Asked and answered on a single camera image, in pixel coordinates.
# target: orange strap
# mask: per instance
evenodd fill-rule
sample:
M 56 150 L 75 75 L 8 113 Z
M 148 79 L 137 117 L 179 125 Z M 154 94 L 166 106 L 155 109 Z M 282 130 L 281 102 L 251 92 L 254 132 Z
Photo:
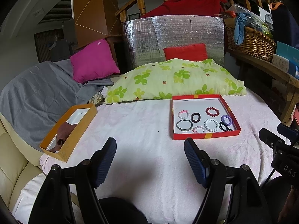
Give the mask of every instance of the orange strap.
M 277 2 L 277 3 L 274 3 L 274 2 L 272 2 L 271 4 L 270 4 L 270 9 L 273 11 L 273 10 L 276 10 L 280 5 L 283 5 L 283 3 L 281 3 L 281 2 Z

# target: bracelet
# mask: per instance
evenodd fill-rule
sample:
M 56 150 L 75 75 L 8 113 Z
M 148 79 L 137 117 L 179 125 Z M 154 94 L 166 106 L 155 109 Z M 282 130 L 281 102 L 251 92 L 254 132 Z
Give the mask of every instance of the bracelet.
M 188 121 L 188 122 L 190 122 L 190 123 L 191 123 L 190 128 L 188 128 L 188 129 L 182 129 L 182 128 L 178 127 L 178 123 L 181 122 L 181 121 Z M 180 121 L 178 121 L 178 122 L 176 123 L 176 127 L 177 127 L 180 131 L 189 131 L 189 130 L 192 129 L 192 127 L 193 127 L 193 123 L 192 123 L 191 120 L 188 120 L 188 119 L 182 119 L 182 120 L 180 120 Z
M 200 132 L 197 132 L 196 129 L 203 129 L 203 130 L 204 130 L 203 133 L 206 132 L 206 128 L 205 128 L 205 127 L 203 127 L 203 126 L 196 126 L 196 127 L 194 127 L 194 128 L 192 129 L 192 131 L 193 131 L 195 134 L 200 134 Z
M 224 118 L 227 118 L 229 120 L 229 123 L 226 123 L 225 120 L 224 120 Z M 224 124 L 226 124 L 227 126 L 230 126 L 233 123 L 233 120 L 231 119 L 231 117 L 229 115 L 223 115 L 223 116 L 221 116 L 221 121 Z
M 233 131 L 232 129 L 228 128 L 228 126 L 225 123 L 223 123 L 223 122 L 219 123 L 219 127 L 220 127 L 221 130 L 223 130 L 225 132 L 227 132 L 227 131 Z
M 207 126 L 207 123 L 208 123 L 209 121 L 213 121 L 213 122 L 216 124 L 215 129 L 210 129 L 210 128 Z M 207 131 L 209 131 L 209 132 L 216 132 L 217 129 L 219 128 L 219 123 L 218 123 L 217 120 L 215 120 L 215 119 L 207 119 L 207 120 L 204 122 L 204 127 L 205 127 L 205 128 L 207 129 Z
M 193 119 L 193 116 L 194 116 L 194 115 L 198 115 L 198 120 L 194 120 L 194 119 Z M 198 122 L 200 121 L 200 114 L 199 114 L 199 113 L 194 113 L 194 114 L 192 114 L 192 115 L 191 115 L 191 120 L 192 120 L 193 123 L 198 123 Z
M 182 113 L 187 113 L 187 116 L 185 116 L 185 117 L 181 117 L 181 114 L 182 114 Z M 179 117 L 180 119 L 187 119 L 187 118 L 189 117 L 189 111 L 188 111 L 188 110 L 182 110 L 181 112 L 178 113 L 178 117 Z
M 211 113 L 209 112 L 209 110 L 215 110 L 215 111 L 216 111 L 216 114 L 211 114 Z M 213 108 L 213 107 L 211 107 L 211 108 L 206 108 L 206 113 L 207 113 L 207 115 L 212 116 L 212 117 L 216 117 L 216 116 L 218 116 L 218 115 L 220 114 L 220 113 L 219 113 L 219 110 L 216 109 L 216 108 Z

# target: wicker basket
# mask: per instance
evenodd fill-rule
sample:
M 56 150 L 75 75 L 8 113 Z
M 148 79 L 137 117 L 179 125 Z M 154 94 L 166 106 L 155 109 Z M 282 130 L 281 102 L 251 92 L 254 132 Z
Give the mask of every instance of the wicker basket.
M 268 36 L 256 31 L 255 29 L 245 27 L 244 41 L 236 45 L 234 41 L 234 26 L 225 26 L 228 36 L 228 48 L 231 50 L 240 50 L 248 55 L 271 62 L 275 53 L 276 43 Z

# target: magenta pillow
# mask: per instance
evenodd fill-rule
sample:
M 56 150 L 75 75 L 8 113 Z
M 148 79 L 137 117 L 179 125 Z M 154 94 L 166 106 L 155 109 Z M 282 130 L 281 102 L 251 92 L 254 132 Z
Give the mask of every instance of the magenta pillow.
M 119 73 L 105 39 L 97 40 L 71 56 L 73 79 L 78 83 L 101 79 Z

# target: person's hand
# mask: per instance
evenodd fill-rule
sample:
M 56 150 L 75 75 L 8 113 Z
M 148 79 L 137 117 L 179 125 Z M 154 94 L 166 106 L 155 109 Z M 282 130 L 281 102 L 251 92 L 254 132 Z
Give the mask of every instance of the person's hand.
M 286 199 L 286 202 L 279 214 L 278 222 L 282 221 L 290 212 L 290 210 L 293 208 L 295 202 L 299 199 L 299 191 L 294 188 L 294 186 L 291 186 L 291 191 Z

